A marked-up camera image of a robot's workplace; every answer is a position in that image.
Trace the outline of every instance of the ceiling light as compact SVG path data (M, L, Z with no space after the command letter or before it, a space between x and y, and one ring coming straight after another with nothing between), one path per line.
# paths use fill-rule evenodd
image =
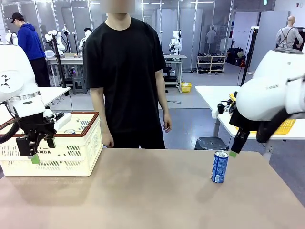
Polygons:
M214 1L199 1L197 3L215 3Z

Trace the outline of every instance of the black cap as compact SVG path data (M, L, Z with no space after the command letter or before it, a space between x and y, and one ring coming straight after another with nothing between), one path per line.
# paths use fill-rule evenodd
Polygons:
M14 21L16 20L16 19L23 19L23 15L21 14L21 13L13 13L13 16L11 17L12 18L12 21L11 21L11 23L14 23Z

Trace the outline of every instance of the basket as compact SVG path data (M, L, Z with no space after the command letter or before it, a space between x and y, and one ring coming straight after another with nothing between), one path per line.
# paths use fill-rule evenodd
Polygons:
M285 120L280 127L275 131L274 135L286 135L289 133L293 125L295 124L295 119ZM256 134L257 131L250 131L251 134Z
M181 83L182 92L190 92L192 88L191 83Z
M0 134L6 133L10 126ZM65 134L74 130L74 134ZM40 141L38 156L40 163L19 155L16 138L0 145L0 165L6 176L73 176L88 177L102 150L102 135L98 112L73 112L71 120L55 135L55 148L49 148L45 140Z

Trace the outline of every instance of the yellow basket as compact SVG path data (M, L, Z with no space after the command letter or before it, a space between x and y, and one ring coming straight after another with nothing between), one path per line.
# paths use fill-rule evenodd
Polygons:
M191 83L181 83L182 92L190 92L192 88Z
M274 135L286 135L289 133L293 125L295 124L295 119L289 119L284 121L280 127L275 131Z

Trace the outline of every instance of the man's hand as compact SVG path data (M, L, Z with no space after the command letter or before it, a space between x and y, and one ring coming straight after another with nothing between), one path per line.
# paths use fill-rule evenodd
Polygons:
M165 130L166 133L170 132L172 130L172 120L169 113L163 114L163 121L164 121L163 130Z
M107 146L107 148L114 147L113 137L110 132L102 132L102 142L104 146Z

